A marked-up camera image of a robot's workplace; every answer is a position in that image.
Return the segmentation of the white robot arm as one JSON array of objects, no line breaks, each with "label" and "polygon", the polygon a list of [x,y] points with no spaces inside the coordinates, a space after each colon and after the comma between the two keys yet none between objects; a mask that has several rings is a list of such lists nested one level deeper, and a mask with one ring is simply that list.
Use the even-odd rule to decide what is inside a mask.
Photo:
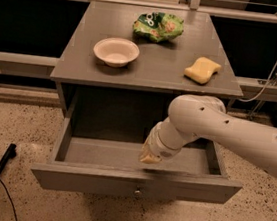
[{"label": "white robot arm", "polygon": [[140,153],[143,163],[159,163],[197,139],[216,142],[277,179],[277,128],[226,113],[213,96],[180,95],[168,107],[168,117],[154,126]]}]

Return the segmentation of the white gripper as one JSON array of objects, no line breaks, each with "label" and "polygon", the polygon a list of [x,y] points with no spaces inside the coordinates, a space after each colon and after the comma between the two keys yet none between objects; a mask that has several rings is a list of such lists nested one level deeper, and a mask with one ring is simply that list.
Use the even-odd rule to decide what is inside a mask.
[{"label": "white gripper", "polygon": [[186,144],[199,139],[195,133],[183,133],[176,129],[169,118],[160,121],[150,130],[139,161],[144,164],[155,164],[162,160],[170,159],[180,153]]}]

